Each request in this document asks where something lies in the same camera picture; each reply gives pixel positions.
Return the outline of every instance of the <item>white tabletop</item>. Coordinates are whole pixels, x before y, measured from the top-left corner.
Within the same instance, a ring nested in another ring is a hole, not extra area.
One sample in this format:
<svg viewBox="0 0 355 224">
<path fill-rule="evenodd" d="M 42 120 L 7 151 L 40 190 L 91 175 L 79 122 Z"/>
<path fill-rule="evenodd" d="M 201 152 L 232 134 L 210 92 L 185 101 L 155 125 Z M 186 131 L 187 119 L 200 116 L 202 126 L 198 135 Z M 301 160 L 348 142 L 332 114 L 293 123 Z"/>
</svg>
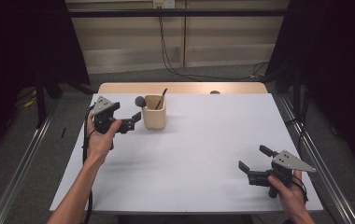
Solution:
<svg viewBox="0 0 355 224">
<path fill-rule="evenodd" d="M 116 119 L 140 111 L 138 94 L 103 93 L 120 102 Z M 143 120 L 116 134 L 114 149 L 101 167 L 93 211 L 112 214 L 253 214 L 282 211 L 268 188 L 249 185 L 238 161 L 253 171 L 271 168 L 259 151 L 297 151 L 271 94 L 166 94 L 166 127 L 152 131 Z M 81 167 L 83 130 L 50 207 L 53 211 Z M 308 175 L 303 175 L 309 211 L 322 210 Z"/>
</svg>

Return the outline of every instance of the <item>aluminum rail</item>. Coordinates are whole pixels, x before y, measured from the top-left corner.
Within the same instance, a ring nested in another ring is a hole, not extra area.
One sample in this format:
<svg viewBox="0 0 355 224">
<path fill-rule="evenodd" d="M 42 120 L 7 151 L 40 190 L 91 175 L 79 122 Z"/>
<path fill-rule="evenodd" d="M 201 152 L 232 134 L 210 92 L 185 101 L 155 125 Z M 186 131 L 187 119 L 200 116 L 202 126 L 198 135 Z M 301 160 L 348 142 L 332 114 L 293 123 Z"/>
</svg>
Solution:
<svg viewBox="0 0 355 224">
<path fill-rule="evenodd" d="M 284 8 L 248 9 L 69 9 L 68 11 L 15 11 L 21 16 L 111 18 L 111 17 L 311 17 L 312 9 L 292 10 Z"/>
<path fill-rule="evenodd" d="M 291 101 L 286 96 L 281 97 L 281 101 L 285 110 L 288 112 L 290 119 L 294 119 L 293 106 Z M 300 135 L 303 130 L 303 124 L 301 122 L 294 122 L 294 128 L 296 132 Z M 344 222 L 347 224 L 355 223 L 355 214 L 344 195 L 343 191 L 338 187 L 335 182 L 332 174 L 326 166 L 323 158 L 321 157 L 318 149 L 316 148 L 314 142 L 309 136 L 308 132 L 304 130 L 303 132 L 303 145 L 305 146 L 306 151 L 308 152 L 309 157 L 314 162 L 315 168 L 319 173 L 320 178 L 322 179 L 323 184 L 326 189 L 329 191 L 330 196 L 332 197 L 335 206 L 337 207 L 338 212 L 341 215 L 341 218 L 344 219 Z"/>
<path fill-rule="evenodd" d="M 0 198 L 0 224 L 4 223 L 4 221 L 6 220 L 8 211 L 11 208 L 11 205 L 13 204 L 19 190 L 21 189 L 22 181 L 30 167 L 33 158 L 35 157 L 37 149 L 40 146 L 44 135 L 47 132 L 47 129 L 50 126 L 50 121 L 52 115 L 55 112 L 57 104 L 57 100 L 51 103 L 49 115 L 46 117 L 46 120 L 43 122 L 41 127 L 35 131 L 32 141 L 26 149 L 25 154 L 23 155 L 23 158 L 21 159 L 21 162 L 18 165 L 14 176 L 12 176 L 7 188 L 5 189 L 2 197 Z"/>
</svg>

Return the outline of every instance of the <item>wall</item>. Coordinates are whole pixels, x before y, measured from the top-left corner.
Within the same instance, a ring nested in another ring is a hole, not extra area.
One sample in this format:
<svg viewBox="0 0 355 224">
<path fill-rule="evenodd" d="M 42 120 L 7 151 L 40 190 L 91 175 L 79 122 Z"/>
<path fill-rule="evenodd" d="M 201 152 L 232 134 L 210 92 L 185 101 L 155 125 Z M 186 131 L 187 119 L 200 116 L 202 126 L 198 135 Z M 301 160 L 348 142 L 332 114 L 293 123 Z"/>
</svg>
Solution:
<svg viewBox="0 0 355 224">
<path fill-rule="evenodd" d="M 152 1 L 66 0 L 69 9 L 153 8 Z M 288 0 L 176 0 L 176 8 L 286 8 Z M 158 18 L 72 19 L 90 74 L 163 68 Z M 282 18 L 163 18 L 174 67 L 269 61 Z"/>
</svg>

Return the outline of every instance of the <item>hand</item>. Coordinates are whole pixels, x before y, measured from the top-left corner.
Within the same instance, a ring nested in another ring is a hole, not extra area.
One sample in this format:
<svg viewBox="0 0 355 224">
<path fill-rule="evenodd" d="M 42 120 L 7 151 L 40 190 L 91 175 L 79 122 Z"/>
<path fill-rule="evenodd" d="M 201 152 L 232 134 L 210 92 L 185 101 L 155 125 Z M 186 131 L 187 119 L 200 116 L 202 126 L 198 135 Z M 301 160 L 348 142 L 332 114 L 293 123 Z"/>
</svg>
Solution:
<svg viewBox="0 0 355 224">
<path fill-rule="evenodd" d="M 301 171 L 294 171 L 293 174 L 298 179 L 302 179 Z M 268 181 L 279 190 L 280 203 L 291 221 L 294 223 L 314 223 L 312 217 L 306 211 L 303 192 L 297 186 L 291 184 L 289 187 L 286 187 L 278 178 L 272 175 L 268 176 Z M 301 186 L 301 183 L 295 180 L 295 178 L 292 181 Z"/>
<path fill-rule="evenodd" d="M 87 120 L 87 134 L 89 135 L 88 159 L 95 160 L 99 165 L 105 162 L 108 151 L 113 144 L 113 138 L 120 128 L 122 121 L 115 120 L 105 134 L 95 131 L 93 114 L 90 113 Z"/>
</svg>

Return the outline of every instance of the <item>black curtain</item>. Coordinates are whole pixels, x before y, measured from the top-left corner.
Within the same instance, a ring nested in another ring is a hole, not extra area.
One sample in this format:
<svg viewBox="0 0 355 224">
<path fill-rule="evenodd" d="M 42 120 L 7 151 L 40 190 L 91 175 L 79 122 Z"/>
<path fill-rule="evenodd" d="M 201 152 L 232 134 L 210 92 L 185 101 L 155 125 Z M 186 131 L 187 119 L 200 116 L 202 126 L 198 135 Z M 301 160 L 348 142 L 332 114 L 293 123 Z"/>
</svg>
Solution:
<svg viewBox="0 0 355 224">
<path fill-rule="evenodd" d="M 279 92 L 297 77 L 306 84 L 355 155 L 355 1 L 309 2 L 316 16 L 284 19 L 266 75 Z"/>
<path fill-rule="evenodd" d="M 51 97 L 57 83 L 90 84 L 64 0 L 0 0 L 0 135 L 17 93 L 41 76 Z"/>
</svg>

